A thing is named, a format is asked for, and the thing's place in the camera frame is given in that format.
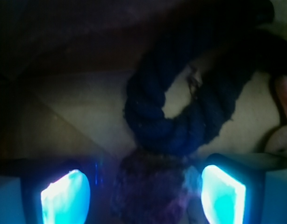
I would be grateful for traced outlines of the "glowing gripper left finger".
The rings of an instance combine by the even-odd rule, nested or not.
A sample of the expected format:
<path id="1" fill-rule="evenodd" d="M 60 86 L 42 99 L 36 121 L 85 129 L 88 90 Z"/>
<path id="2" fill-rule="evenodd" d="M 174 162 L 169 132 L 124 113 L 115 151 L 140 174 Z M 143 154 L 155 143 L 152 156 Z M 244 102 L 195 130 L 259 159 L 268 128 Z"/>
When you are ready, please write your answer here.
<path id="1" fill-rule="evenodd" d="M 77 161 L 28 161 L 22 168 L 22 202 L 28 224 L 84 224 L 91 187 Z"/>

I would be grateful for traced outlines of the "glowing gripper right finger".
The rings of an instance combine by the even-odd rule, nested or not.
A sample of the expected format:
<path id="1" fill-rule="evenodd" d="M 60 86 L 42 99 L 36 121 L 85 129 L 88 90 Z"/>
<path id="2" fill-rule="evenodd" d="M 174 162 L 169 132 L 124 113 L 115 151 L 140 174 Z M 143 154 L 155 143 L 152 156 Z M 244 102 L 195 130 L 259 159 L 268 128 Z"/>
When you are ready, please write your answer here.
<path id="1" fill-rule="evenodd" d="M 212 154 L 201 174 L 201 204 L 210 224 L 259 224 L 264 153 Z"/>

